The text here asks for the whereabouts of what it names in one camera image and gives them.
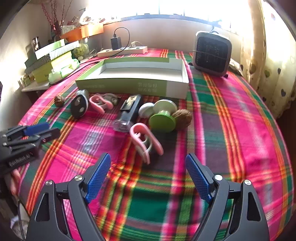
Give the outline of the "person's hand under gripper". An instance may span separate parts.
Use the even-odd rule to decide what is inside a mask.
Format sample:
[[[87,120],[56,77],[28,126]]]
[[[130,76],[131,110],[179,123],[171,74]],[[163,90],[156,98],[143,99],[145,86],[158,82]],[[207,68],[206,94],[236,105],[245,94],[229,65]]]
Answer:
[[[11,173],[10,190],[14,196],[18,196],[20,181],[21,181],[21,175],[18,169],[13,170]]]

